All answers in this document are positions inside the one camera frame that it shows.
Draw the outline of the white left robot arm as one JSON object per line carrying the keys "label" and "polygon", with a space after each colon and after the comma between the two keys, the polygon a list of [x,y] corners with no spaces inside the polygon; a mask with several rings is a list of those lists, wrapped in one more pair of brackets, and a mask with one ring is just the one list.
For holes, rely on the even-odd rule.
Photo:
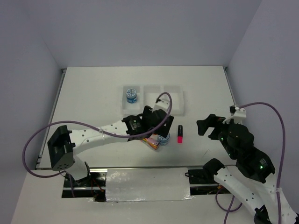
{"label": "white left robot arm", "polygon": [[92,175],[87,162],[78,154],[112,143],[142,140],[153,134],[167,137],[173,120],[174,117],[163,109],[153,110],[146,106],[141,114],[103,127],[69,130],[66,125],[59,126],[47,142],[51,169],[65,171],[79,185],[86,186]]}

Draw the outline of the blue cleaning gel jar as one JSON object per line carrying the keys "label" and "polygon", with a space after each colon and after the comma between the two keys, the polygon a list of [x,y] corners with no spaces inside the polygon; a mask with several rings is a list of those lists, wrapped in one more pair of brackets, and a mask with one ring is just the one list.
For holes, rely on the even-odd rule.
{"label": "blue cleaning gel jar", "polygon": [[161,146],[165,146],[165,145],[167,145],[168,143],[169,143],[169,140],[170,140],[170,133],[168,133],[168,135],[166,136],[166,137],[163,137],[163,136],[161,136],[161,135],[158,135],[157,136],[157,141],[159,142],[159,144],[161,145]]}
{"label": "blue cleaning gel jar", "polygon": [[126,90],[126,99],[128,103],[135,103],[137,101],[137,91],[134,88],[129,88]]}

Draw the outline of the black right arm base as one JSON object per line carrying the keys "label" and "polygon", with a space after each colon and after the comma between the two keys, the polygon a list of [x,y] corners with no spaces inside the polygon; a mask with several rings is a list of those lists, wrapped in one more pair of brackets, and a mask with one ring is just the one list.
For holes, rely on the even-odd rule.
{"label": "black right arm base", "polygon": [[197,195],[215,195],[223,186],[218,184],[206,175],[203,169],[189,169],[185,176],[189,179],[190,194]]}

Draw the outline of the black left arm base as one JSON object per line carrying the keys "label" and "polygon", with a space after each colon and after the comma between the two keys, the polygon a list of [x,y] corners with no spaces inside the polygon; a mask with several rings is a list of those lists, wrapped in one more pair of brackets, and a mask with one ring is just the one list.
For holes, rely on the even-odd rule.
{"label": "black left arm base", "polygon": [[78,183],[68,174],[63,175],[62,198],[90,198],[95,202],[106,201],[106,172],[90,173],[90,177]]}

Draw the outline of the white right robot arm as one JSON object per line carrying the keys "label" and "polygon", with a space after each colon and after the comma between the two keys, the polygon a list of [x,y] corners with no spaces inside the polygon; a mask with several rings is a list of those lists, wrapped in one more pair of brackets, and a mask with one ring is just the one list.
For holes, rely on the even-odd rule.
{"label": "white right robot arm", "polygon": [[269,156],[254,147],[254,136],[248,128],[224,117],[210,114],[197,121],[198,134],[218,140],[232,160],[236,161],[238,180],[218,159],[203,166],[207,182],[216,181],[233,194],[250,212],[256,224],[297,224],[299,215],[289,205],[282,190],[276,187],[277,172]]}

